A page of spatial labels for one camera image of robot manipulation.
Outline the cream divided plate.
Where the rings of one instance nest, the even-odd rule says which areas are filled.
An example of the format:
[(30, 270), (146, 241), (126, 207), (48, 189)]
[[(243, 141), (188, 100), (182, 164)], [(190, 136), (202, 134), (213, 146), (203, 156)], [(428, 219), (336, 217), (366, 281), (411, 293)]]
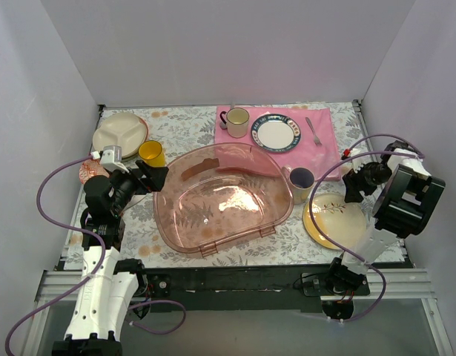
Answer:
[(102, 151), (109, 145), (122, 149), (122, 158), (126, 159), (138, 153), (139, 146), (148, 137), (145, 121), (133, 113), (115, 113), (105, 119), (93, 134), (93, 148)]

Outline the cream yellow floral plate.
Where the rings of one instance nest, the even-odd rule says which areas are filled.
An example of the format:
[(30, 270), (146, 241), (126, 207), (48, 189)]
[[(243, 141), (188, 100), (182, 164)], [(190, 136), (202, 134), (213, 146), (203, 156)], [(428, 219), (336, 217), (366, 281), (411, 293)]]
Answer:
[(346, 248), (353, 248), (366, 231), (366, 217), (360, 204), (346, 203), (341, 194), (315, 195), (312, 208), (322, 231)]

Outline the pink transparent plastic bin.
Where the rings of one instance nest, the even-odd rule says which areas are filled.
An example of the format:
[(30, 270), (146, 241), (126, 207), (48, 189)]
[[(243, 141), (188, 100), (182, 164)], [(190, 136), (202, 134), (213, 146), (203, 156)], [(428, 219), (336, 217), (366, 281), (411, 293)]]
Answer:
[(294, 199), (281, 167), (245, 143), (197, 148), (168, 164), (153, 216), (165, 244), (207, 257), (267, 237), (290, 216)]

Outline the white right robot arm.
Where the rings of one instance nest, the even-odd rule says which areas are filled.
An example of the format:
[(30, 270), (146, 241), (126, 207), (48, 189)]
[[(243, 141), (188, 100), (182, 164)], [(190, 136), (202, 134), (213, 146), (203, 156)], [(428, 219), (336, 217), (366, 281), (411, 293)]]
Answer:
[(432, 176), (419, 153), (409, 144), (395, 141), (386, 146), (378, 162), (356, 159), (343, 176), (345, 202), (362, 202), (383, 186), (372, 211), (373, 226), (354, 247), (333, 259), (326, 288), (333, 294), (356, 291), (377, 257), (398, 239), (420, 234), (446, 187)]

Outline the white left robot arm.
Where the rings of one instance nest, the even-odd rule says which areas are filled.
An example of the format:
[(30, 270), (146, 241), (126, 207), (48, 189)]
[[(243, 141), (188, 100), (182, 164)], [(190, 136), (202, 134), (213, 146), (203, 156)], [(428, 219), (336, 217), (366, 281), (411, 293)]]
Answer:
[(62, 341), (52, 355), (121, 355), (120, 332), (132, 296), (143, 295), (148, 279), (141, 260), (121, 260), (122, 212), (136, 195), (160, 192), (169, 169), (142, 160), (135, 168), (98, 175), (83, 186), (83, 286)]

